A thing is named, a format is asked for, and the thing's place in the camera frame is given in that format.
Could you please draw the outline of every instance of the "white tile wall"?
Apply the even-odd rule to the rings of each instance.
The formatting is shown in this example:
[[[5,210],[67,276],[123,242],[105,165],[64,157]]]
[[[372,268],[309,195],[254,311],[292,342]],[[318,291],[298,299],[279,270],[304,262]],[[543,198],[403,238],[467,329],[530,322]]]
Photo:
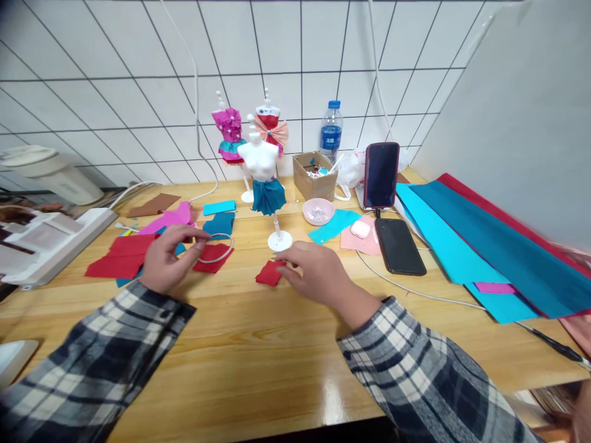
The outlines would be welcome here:
[[[382,96],[404,149],[420,147],[482,26],[508,3],[374,3]],[[290,131],[280,176],[293,173],[294,154],[318,148],[328,100],[342,101],[341,149],[385,140],[367,2],[166,5],[198,63],[201,151],[221,180],[243,173],[217,152],[217,90],[246,128],[269,89]],[[53,147],[100,186],[214,179],[196,152],[193,65],[158,1],[15,0],[0,25],[0,150]],[[0,186],[39,185],[0,169]]]

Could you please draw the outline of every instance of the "pink bowl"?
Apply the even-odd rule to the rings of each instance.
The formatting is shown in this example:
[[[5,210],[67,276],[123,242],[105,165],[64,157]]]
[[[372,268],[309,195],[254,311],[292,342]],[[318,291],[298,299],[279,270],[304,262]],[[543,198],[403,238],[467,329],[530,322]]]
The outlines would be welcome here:
[[[302,207],[304,218],[314,226],[327,224],[331,221],[334,211],[332,203],[325,199],[310,199]]]

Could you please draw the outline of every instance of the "plaid shirt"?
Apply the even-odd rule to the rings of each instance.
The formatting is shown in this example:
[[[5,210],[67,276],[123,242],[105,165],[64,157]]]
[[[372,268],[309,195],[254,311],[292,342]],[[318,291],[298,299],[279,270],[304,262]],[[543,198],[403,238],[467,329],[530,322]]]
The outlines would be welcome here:
[[[194,312],[132,283],[2,392],[3,436],[105,441]],[[410,441],[537,441],[474,360],[422,328],[394,298],[339,346],[353,374]]]

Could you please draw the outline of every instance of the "black smartphone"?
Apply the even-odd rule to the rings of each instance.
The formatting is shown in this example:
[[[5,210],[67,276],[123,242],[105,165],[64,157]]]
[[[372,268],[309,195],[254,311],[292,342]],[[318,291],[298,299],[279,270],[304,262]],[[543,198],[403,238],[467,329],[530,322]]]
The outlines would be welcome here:
[[[390,273],[418,276],[427,274],[404,220],[379,218],[376,220],[376,231],[384,263]]]
[[[365,150],[365,181],[363,205],[383,209],[394,205],[398,173],[397,143],[372,143]]]

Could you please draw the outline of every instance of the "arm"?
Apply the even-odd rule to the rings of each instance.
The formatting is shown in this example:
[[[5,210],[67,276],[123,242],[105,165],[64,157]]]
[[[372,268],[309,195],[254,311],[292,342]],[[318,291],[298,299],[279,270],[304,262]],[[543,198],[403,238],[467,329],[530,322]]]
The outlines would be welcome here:
[[[17,442],[105,441],[119,417],[172,348],[195,308],[161,295],[179,282],[203,251],[198,241],[180,258],[185,236],[169,228],[133,282],[69,332],[62,345],[0,394],[1,434]]]
[[[338,341],[355,377],[411,442],[533,443],[480,366],[423,328],[393,297],[383,303],[355,285],[334,251],[295,242],[277,260],[293,287],[338,312],[355,332]]]

